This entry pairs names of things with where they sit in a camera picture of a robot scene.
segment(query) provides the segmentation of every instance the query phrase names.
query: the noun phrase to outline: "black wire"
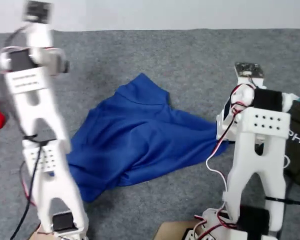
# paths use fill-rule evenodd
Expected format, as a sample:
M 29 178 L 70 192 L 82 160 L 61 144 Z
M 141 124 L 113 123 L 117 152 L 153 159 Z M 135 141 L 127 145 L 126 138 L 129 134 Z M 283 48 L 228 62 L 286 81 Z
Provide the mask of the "black wire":
M 253 84 L 253 86 L 255 86 L 256 89 L 258 89 L 259 87 L 255 84 L 254 80 L 252 79 L 252 77 L 248 77 L 249 82 Z
M 285 198 L 287 199 L 287 198 L 289 198 L 289 195 L 290 195 L 290 192 L 291 192 L 291 189 L 292 189 L 292 187 L 294 186 L 294 184 L 295 184 L 295 180 L 297 179 L 297 177 L 300 175 L 300 168 L 299 168 L 299 170 L 297 171 L 297 173 L 296 174 L 294 174 L 293 175 L 293 177 L 290 179 L 290 182 L 289 182 L 289 184 L 288 184 L 288 186 L 286 187 L 286 191 L 285 191 Z M 286 217 L 286 213 L 287 213 L 287 206 L 286 205 L 284 205 L 284 212 L 283 212 L 283 220 L 282 220 L 282 222 L 284 223 L 284 221 L 285 221 L 285 217 Z M 277 232 L 277 234 L 276 234 L 276 238 L 277 238 L 277 240 L 280 240 L 281 239 L 281 236 L 282 236 L 282 231 L 283 231 L 283 227 L 280 229 L 280 231 L 278 231 Z
M 28 28 L 32 23 L 29 23 L 27 25 L 24 25 L 20 28 L 18 28 L 17 30 L 15 30 L 10 36 L 8 36 L 8 38 L 4 41 L 4 47 L 9 47 L 12 43 L 12 40 L 15 38 L 15 36 L 17 36 L 21 31 L 25 30 L 26 28 Z
M 26 28 L 28 28 L 29 26 L 31 25 L 31 23 L 25 25 L 25 26 L 22 26 L 20 27 L 19 29 L 17 29 L 16 31 L 14 31 L 4 42 L 4 47 L 9 47 L 13 41 L 13 39 L 16 37 L 16 35 L 18 35 L 21 31 L 25 30 Z M 5 81 L 5 78 L 4 78 L 4 75 L 1 74 L 0 75 L 0 93 L 1 95 L 3 95 L 3 97 L 5 98 L 6 100 L 6 105 L 7 105 L 7 108 L 8 108 L 8 112 L 12 115 L 12 117 L 14 118 L 16 124 L 17 124 L 17 127 L 18 127 L 18 130 L 21 132 L 22 136 L 23 136 L 23 139 L 25 140 L 29 140 L 33 143 L 37 143 L 39 144 L 39 150 L 38 150 L 38 155 L 37 155 L 37 159 L 35 161 L 35 164 L 34 164 L 34 168 L 33 168 L 33 173 L 32 173 L 32 177 L 31 177 L 31 182 L 30 182 L 30 188 L 29 188 L 29 197 L 27 198 L 27 203 L 26 203 L 26 206 L 25 206 L 25 210 L 24 210 L 24 213 L 14 231 L 14 233 L 12 234 L 12 236 L 10 237 L 10 240 L 13 240 L 17 233 L 19 232 L 27 214 L 28 214 L 28 211 L 29 211 L 29 207 L 30 207 L 30 204 L 31 204 L 31 196 L 32 196 L 32 191 L 33 191 L 33 186 L 34 186 L 34 180 L 35 180 L 35 174 L 36 174 L 36 171 L 37 171 L 37 167 L 38 167 L 38 163 L 39 163 L 39 159 L 40 159 L 40 154 L 41 154 L 41 151 L 42 151 L 42 147 L 43 147 L 43 144 L 37 140 L 35 140 L 34 138 L 36 137 L 36 135 L 33 135 L 33 136 L 27 136 L 26 135 L 26 132 L 24 131 L 24 129 L 22 128 L 22 126 L 20 125 L 20 120 L 18 118 L 18 114 L 14 111 L 14 108 L 13 108 L 13 105 L 11 104 L 10 102 L 10 98 L 9 98 L 9 91 L 8 91 L 8 87 L 7 87 L 7 83 Z M 25 164 L 25 162 L 23 162 L 19 168 L 19 176 L 20 178 L 22 177 L 21 176 L 21 170 L 22 170 L 22 167 L 23 165 Z
M 34 187 L 34 181 L 35 181 L 35 174 L 36 174 L 36 171 L 37 171 L 37 167 L 38 167 L 38 163 L 39 163 L 39 160 L 40 160 L 40 155 L 41 155 L 41 150 L 42 150 L 42 147 L 43 145 L 40 143 L 39 145 L 39 151 L 38 151 L 38 155 L 37 155 L 37 158 L 36 158 L 36 161 L 35 161 L 35 164 L 34 164 L 34 168 L 33 168 L 33 173 L 32 173 L 32 177 L 31 177 L 31 182 L 30 182 L 30 188 L 29 188 L 29 196 L 32 196 L 32 190 L 33 190 L 33 187 Z M 30 207 L 30 203 L 31 203 L 31 198 L 28 197 L 27 199 L 27 202 L 26 202 L 26 206 L 25 206 L 25 210 L 24 210 L 24 213 L 19 221 L 19 224 L 18 226 L 16 227 L 14 233 L 12 234 L 12 236 L 10 237 L 10 240 L 13 240 L 17 233 L 19 232 L 22 224 L 24 223 L 24 220 L 27 216 L 27 213 L 29 211 L 29 207 Z

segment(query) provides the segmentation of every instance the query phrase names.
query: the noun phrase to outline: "black strap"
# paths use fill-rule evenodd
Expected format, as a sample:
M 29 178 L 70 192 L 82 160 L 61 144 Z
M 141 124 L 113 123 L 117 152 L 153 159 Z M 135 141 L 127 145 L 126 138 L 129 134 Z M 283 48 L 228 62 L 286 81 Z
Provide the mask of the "black strap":
M 284 203 L 284 204 L 287 204 L 287 205 L 300 205 L 300 201 L 292 200 L 292 199 L 289 199 L 289 198 L 283 199 L 283 198 L 266 196 L 265 200 L 280 202 L 280 203 Z

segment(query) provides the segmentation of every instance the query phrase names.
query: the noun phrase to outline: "white plastic bracket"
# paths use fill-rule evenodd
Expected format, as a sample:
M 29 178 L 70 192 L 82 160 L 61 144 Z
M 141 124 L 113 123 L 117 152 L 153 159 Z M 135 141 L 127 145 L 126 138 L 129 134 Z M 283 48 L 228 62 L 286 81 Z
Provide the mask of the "white plastic bracket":
M 237 125 L 233 166 L 228 175 L 228 191 L 223 194 L 226 209 L 236 223 L 240 216 L 242 191 L 254 173 L 262 181 L 265 195 L 284 199 L 285 147 L 289 136 L 290 114 L 248 107 Z M 255 152 L 257 135 L 264 135 L 262 155 Z M 269 230 L 277 232 L 283 222 L 284 203 L 266 200 L 270 213 Z
M 30 176 L 32 176 L 39 145 L 29 140 L 23 140 L 22 144 L 27 168 Z M 87 231 L 88 217 L 81 201 L 79 189 L 69 172 L 65 150 L 60 140 L 49 141 L 47 145 L 42 147 L 34 175 L 32 197 L 37 207 L 41 225 L 46 233 L 52 231 L 50 205 L 54 198 L 61 199 L 71 210 L 73 222 L 78 228 L 71 234 L 81 234 Z

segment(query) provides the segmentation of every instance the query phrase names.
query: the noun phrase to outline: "cable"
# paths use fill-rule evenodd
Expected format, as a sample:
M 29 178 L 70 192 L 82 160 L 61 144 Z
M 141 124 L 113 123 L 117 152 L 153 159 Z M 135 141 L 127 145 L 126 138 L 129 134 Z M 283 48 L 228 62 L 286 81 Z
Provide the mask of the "cable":
M 200 222 L 198 222 L 194 227 L 193 227 L 193 234 L 196 233 L 196 229 L 201 226 L 202 224 L 206 224 L 207 223 L 207 220 L 202 220 Z
M 212 150 L 212 153 L 211 155 L 206 159 L 205 161 L 205 165 L 206 167 L 213 173 L 217 173 L 219 174 L 221 177 L 222 177 L 222 180 L 223 180 L 223 183 L 224 183 L 224 188 L 225 188 L 225 191 L 227 192 L 228 191 L 228 186 L 227 186 L 227 181 L 226 181 L 226 178 L 225 176 L 222 174 L 222 172 L 218 171 L 218 170 L 215 170 L 215 169 L 212 169 L 210 166 L 209 166 L 209 160 L 216 154 L 216 152 L 218 151 L 221 143 L 223 142 L 226 134 L 228 133 L 229 129 L 231 128 L 232 124 L 234 123 L 235 121 L 235 118 L 236 118 L 236 115 L 237 114 L 234 114 L 233 117 L 232 117 L 232 120 L 230 122 L 230 124 L 228 125 L 228 127 L 226 128 L 226 130 L 224 131 L 224 133 L 221 135 L 220 139 L 218 140 L 218 142 L 216 143 L 216 146 L 214 147 L 214 149 Z
M 204 233 L 202 233 L 196 240 L 201 240 L 203 239 L 205 236 L 207 236 L 208 234 L 210 234 L 213 230 L 221 227 L 222 225 L 221 224 L 218 224 L 218 225 L 215 225 L 211 228 L 209 228 L 207 231 L 205 231 Z
M 29 196 L 32 196 L 32 190 L 33 190 L 33 187 L 34 187 L 34 181 L 35 181 L 35 174 L 36 174 L 36 171 L 37 171 L 37 167 L 38 167 L 38 163 L 39 163 L 39 160 L 40 160 L 40 155 L 41 155 L 41 150 L 42 150 L 42 144 L 40 143 L 39 144 L 39 151 L 38 151 L 38 155 L 37 155 L 37 158 L 36 158 L 36 161 L 35 161 L 35 164 L 34 164 L 34 168 L 33 168 L 33 173 L 32 173 L 32 177 L 31 177 L 31 182 L 30 182 L 30 189 L 29 189 Z M 30 207 L 30 204 L 31 204 L 31 198 L 28 197 L 27 199 L 27 203 L 26 203 L 26 206 L 25 206 L 25 210 L 24 210 L 24 213 L 19 221 L 19 224 L 18 226 L 16 227 L 14 233 L 12 234 L 12 236 L 10 237 L 10 240 L 13 240 L 17 233 L 19 232 L 20 230 L 20 227 L 21 225 L 24 223 L 24 220 L 27 216 L 27 213 L 29 211 L 29 207 Z
M 248 76 L 249 82 L 253 84 L 253 86 L 255 86 L 256 89 L 258 89 L 259 87 L 255 84 L 254 80 L 252 79 L 251 76 Z
M 7 49 L 11 49 L 13 48 L 13 46 L 10 46 L 13 39 L 15 38 L 16 35 L 18 35 L 21 31 L 25 30 L 26 28 L 28 28 L 32 23 L 29 23 L 25 26 L 22 26 L 20 27 L 19 29 L 17 29 L 16 31 L 14 31 L 4 42 L 4 48 L 2 50 L 7 50 Z M 29 211 L 29 207 L 30 207 L 30 204 L 31 204 L 31 197 L 32 197 L 32 191 L 33 191 L 33 186 L 34 186 L 34 180 L 35 180 L 35 174 L 36 174 L 36 171 L 37 171 L 37 166 L 38 166 L 38 163 L 39 163 L 39 160 L 40 160 L 40 155 L 41 155 L 41 151 L 42 151 L 42 148 L 43 148 L 43 143 L 42 142 L 39 142 L 37 140 L 35 140 L 35 137 L 36 135 L 33 135 L 33 136 L 27 136 L 26 132 L 24 131 L 24 129 L 22 128 L 21 124 L 20 124 L 20 120 L 18 118 L 18 115 L 17 113 L 14 111 L 14 108 L 12 107 L 12 104 L 10 103 L 9 101 L 9 94 L 8 94 L 8 88 L 7 88 L 7 84 L 6 84 L 6 81 L 5 81 L 5 78 L 4 78 L 4 75 L 3 74 L 0 74 L 0 92 L 1 94 L 3 95 L 3 97 L 5 97 L 6 99 L 6 102 L 7 102 L 7 107 L 8 107 L 8 110 L 10 112 L 10 114 L 12 115 L 12 117 L 14 118 L 16 124 L 17 124 L 17 127 L 19 129 L 19 131 L 21 132 L 21 134 L 23 135 L 23 139 L 24 140 L 29 140 L 33 143 L 37 143 L 39 144 L 39 150 L 38 150 L 38 154 L 37 154 L 37 159 L 35 161 L 35 164 L 34 164 L 34 168 L 33 168 L 33 173 L 32 173 L 32 177 L 31 177 L 31 182 L 30 182 L 30 188 L 29 188 L 29 193 L 28 193 L 28 197 L 27 197 L 27 194 L 26 194 L 26 197 L 27 197 L 27 203 L 26 203 L 26 207 L 25 207 L 25 210 L 24 210 L 24 213 L 15 229 L 15 231 L 13 232 L 12 236 L 10 237 L 10 240 L 13 240 L 17 233 L 19 232 L 26 216 L 27 216 L 27 213 Z
M 25 165 L 25 161 L 23 161 L 19 167 L 19 178 L 20 178 L 20 182 L 22 184 L 22 187 L 23 187 L 23 191 L 24 191 L 24 195 L 25 195 L 25 198 L 28 199 L 29 198 L 29 192 L 28 192 L 28 187 L 27 187 L 27 184 L 26 184 L 26 181 L 24 180 L 23 176 L 22 176 L 22 169 Z M 30 203 L 31 205 L 35 206 L 36 207 L 36 204 L 30 200 Z
M 21 31 L 27 29 L 30 25 L 32 24 L 32 22 L 18 28 L 17 30 L 15 30 L 4 42 L 4 46 L 8 47 L 11 45 L 12 40 L 15 38 L 15 36 L 17 36 Z
M 286 191 L 285 191 L 285 198 L 286 198 L 286 199 L 289 198 L 291 189 L 292 189 L 292 187 L 294 186 L 295 180 L 297 179 L 297 177 L 298 177 L 299 175 L 300 175 L 300 168 L 299 168 L 299 170 L 296 172 L 296 174 L 293 175 L 293 177 L 290 179 L 290 182 L 289 182 L 288 186 L 286 187 Z M 284 210 L 283 210 L 283 220 L 282 220 L 283 223 L 285 222 L 286 214 L 287 214 L 287 206 L 284 205 Z M 277 234 L 276 234 L 277 240 L 280 240 L 280 239 L 281 239 L 282 231 L 283 231 L 283 228 L 281 228 L 280 231 L 277 232 Z

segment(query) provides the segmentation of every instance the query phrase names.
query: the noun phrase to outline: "white wire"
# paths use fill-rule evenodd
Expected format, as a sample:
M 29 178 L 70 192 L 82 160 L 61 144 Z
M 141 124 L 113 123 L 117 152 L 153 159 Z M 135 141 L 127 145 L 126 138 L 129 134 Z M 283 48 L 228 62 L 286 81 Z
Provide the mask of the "white wire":
M 200 222 L 198 222 L 194 227 L 193 227 L 193 234 L 196 234 L 196 229 L 197 227 L 201 226 L 202 224 L 205 224 L 207 222 L 207 220 L 202 220 Z
M 286 159 L 286 164 L 283 166 L 283 168 L 285 169 L 290 165 L 291 160 L 287 155 L 284 155 L 284 159 Z

